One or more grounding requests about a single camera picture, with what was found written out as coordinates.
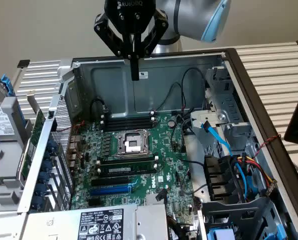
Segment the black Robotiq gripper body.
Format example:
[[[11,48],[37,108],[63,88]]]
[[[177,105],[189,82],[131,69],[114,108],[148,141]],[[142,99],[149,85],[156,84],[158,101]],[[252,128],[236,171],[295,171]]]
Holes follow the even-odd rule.
[[[107,0],[104,11],[120,34],[142,34],[156,11],[156,1]]]

